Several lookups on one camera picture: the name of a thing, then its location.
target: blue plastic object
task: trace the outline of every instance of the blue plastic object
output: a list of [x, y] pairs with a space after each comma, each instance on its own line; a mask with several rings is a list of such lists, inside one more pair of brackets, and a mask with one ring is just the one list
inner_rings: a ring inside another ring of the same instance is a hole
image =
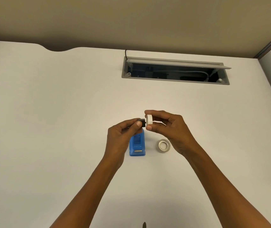
[[145, 155], [144, 130], [142, 130], [142, 133], [131, 137], [130, 142], [129, 142], [129, 155], [130, 156], [144, 156]]

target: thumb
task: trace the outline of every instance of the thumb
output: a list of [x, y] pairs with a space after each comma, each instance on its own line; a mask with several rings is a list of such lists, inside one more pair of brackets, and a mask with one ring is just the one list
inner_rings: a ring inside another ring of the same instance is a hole
[[134, 123], [126, 132], [126, 135], [129, 136], [130, 138], [141, 128], [142, 122], [137, 121]]
[[162, 134], [165, 137], [168, 137], [167, 128], [162, 123], [154, 122], [146, 126], [146, 130]]

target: person's right hand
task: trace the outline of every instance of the person's right hand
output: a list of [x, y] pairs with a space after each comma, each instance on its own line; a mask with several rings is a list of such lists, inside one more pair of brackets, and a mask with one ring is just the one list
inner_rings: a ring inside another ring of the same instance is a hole
[[145, 114], [151, 114], [153, 121], [158, 121], [146, 125], [146, 129], [167, 137], [178, 153], [185, 156], [200, 148], [181, 115], [170, 114], [164, 110], [145, 110]]

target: white round object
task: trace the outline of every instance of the white round object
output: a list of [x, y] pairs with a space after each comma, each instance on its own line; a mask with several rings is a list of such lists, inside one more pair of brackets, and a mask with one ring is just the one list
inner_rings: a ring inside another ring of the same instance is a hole
[[170, 148], [171, 143], [166, 139], [161, 139], [156, 143], [156, 149], [161, 153], [167, 152], [168, 150], [170, 150]]
[[151, 114], [146, 115], [146, 125], [153, 124], [153, 116]]

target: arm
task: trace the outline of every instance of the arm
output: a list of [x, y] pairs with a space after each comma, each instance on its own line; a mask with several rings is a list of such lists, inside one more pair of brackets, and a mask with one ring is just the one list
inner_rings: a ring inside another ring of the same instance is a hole
[[130, 138], [142, 132], [137, 119], [123, 121], [108, 129], [104, 157], [86, 184], [50, 228], [87, 228], [110, 181], [124, 161]]
[[182, 116], [155, 110], [145, 113], [159, 121], [147, 125], [146, 129], [167, 137], [174, 149], [190, 163], [223, 228], [271, 228], [267, 219], [230, 183], [196, 142]]

